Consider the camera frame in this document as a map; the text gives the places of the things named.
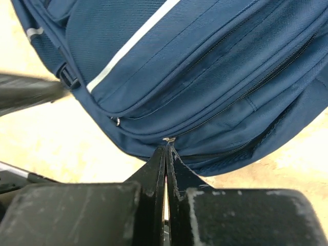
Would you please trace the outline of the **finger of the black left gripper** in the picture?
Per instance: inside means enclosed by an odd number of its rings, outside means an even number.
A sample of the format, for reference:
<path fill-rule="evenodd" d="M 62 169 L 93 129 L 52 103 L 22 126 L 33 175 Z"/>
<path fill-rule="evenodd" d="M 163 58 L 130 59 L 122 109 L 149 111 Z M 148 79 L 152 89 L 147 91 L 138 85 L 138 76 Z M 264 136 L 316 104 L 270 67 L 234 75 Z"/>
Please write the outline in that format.
<path fill-rule="evenodd" d="M 1 116 L 63 97 L 64 86 L 58 81 L 1 74 Z"/>

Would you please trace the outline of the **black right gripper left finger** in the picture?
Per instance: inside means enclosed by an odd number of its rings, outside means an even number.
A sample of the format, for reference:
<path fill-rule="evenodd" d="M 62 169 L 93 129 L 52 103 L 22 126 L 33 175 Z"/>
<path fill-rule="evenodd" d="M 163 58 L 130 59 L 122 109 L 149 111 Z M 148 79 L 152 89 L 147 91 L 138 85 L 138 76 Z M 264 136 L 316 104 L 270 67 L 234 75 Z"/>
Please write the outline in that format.
<path fill-rule="evenodd" d="M 1 245 L 166 245 L 164 147 L 124 182 L 33 183 L 1 206 Z"/>

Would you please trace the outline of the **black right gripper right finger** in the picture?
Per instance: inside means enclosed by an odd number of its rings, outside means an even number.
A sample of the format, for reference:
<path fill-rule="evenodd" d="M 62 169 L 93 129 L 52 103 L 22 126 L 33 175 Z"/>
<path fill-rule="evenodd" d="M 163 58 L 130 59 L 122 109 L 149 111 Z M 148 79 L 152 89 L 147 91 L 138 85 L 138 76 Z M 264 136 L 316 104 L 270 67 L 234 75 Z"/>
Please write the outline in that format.
<path fill-rule="evenodd" d="M 171 245 L 327 245 L 307 198 L 290 189 L 216 189 L 166 149 Z"/>

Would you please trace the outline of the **navy blue student backpack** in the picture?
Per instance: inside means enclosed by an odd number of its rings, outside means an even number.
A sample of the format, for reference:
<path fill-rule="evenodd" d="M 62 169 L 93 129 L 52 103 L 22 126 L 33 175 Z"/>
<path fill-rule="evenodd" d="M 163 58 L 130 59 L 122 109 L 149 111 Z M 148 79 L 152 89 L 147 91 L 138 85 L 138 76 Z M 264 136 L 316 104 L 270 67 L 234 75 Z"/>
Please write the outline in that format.
<path fill-rule="evenodd" d="M 43 64 L 125 153 L 249 165 L 327 107 L 327 1 L 13 1 Z"/>

